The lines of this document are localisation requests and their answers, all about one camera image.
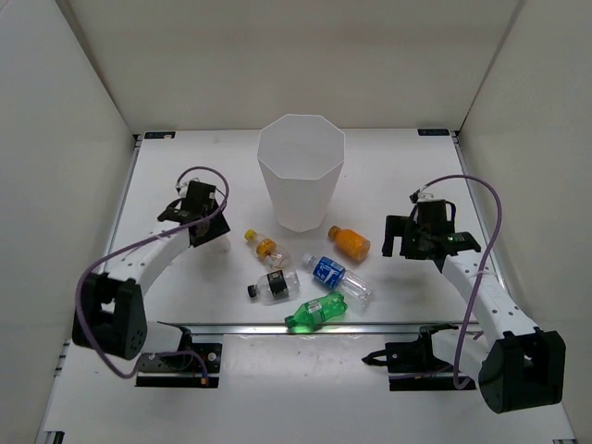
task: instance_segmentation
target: white wall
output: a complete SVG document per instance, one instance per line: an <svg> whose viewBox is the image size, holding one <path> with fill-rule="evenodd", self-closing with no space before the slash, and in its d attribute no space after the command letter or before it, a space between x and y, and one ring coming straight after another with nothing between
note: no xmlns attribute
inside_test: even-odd
<svg viewBox="0 0 592 444"><path fill-rule="evenodd" d="M501 194L512 294L567 342L564 400L580 442L592 442L590 18L587 0L526 2L461 131L470 169Z"/></svg>
<svg viewBox="0 0 592 444"><path fill-rule="evenodd" d="M517 4L69 1L134 132L260 129L287 113L457 130Z"/></svg>
<svg viewBox="0 0 592 444"><path fill-rule="evenodd" d="M0 10L0 442L34 441L70 332L75 283L103 250L132 146L56 4L7 2Z"/></svg>

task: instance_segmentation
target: white bin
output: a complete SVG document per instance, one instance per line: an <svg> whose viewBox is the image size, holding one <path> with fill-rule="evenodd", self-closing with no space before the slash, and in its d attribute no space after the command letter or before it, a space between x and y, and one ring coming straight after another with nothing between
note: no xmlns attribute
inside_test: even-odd
<svg viewBox="0 0 592 444"><path fill-rule="evenodd" d="M261 130L257 159L279 225L321 225L343 167L345 135L322 116L288 114Z"/></svg>

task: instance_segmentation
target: plastic bottle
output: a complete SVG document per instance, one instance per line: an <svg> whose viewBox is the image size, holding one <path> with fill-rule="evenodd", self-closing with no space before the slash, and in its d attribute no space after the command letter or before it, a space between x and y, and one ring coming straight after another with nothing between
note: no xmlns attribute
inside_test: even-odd
<svg viewBox="0 0 592 444"><path fill-rule="evenodd" d="M370 240L350 229L331 227L328 237L340 250L356 261L363 261L370 251Z"/></svg>
<svg viewBox="0 0 592 444"><path fill-rule="evenodd" d="M315 329L332 317L343 315L348 305L343 301L343 295L337 291L322 298L303 303L296 313L284 319L286 327L305 327Z"/></svg>
<svg viewBox="0 0 592 444"><path fill-rule="evenodd" d="M290 266L291 258L288 251L267 236L257 233L254 229L249 229L244 233L244 239L253 247L259 260L270 270L279 270Z"/></svg>
<svg viewBox="0 0 592 444"><path fill-rule="evenodd" d="M259 298L265 305L294 299L300 289L300 280L295 271L274 271L259 277L255 285L248 287L251 299Z"/></svg>
<svg viewBox="0 0 592 444"><path fill-rule="evenodd" d="M305 254L302 267L325 286L345 295L354 312L363 312L370 303L373 289L368 283L328 257Z"/></svg>

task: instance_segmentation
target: white table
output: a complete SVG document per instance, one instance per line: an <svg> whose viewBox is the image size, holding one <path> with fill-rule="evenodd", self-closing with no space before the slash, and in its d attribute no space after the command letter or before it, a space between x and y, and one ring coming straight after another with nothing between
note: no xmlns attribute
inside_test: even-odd
<svg viewBox="0 0 592 444"><path fill-rule="evenodd" d="M143 141L115 248L151 230L155 216L175 198L174 183L185 168L210 166L230 183L225 215L231 251L188 250L145 298L149 319L200 324L195 331L223 340L220 386L135 388L132 381L111 375L92 351L72 345L43 429L64 431L66 444L550 443L573 438L561 405L495 415L477 391L389 392L386 370L360 362L392 340L383 333L412 340L416 324L462 319L462 299L433 264L380 254L385 216L408 214L413 191L462 169L451 137L420 137L414 129L345 133L345 165L327 216L320 228L302 234L275 221L256 161L258 131L178 131L174 139ZM457 229L472 232L484 245L464 181L438 184L433 192L457 205ZM373 242L366 261L355 265L336 253L327 239L332 225L353 228ZM340 321L344 327L333 327L366 334L282 335L283 318L326 291L301 271L296 301L250 302L247 285L265 268L246 245L247 228L288 247L296 261L306 252L328 255L373 283L375 300L366 313L348 312ZM245 334L262 332L278 335Z"/></svg>

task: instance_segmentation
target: green plastic bottle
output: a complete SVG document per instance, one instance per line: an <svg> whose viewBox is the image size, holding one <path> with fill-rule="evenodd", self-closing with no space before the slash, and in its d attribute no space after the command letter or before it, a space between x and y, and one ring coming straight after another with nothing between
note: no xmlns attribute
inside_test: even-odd
<svg viewBox="0 0 592 444"><path fill-rule="evenodd" d="M292 330L296 327L316 329L320 324L332 317L343 315L348 309L343 301L343 295L337 291L322 298L303 303L293 316L284 319L286 327Z"/></svg>

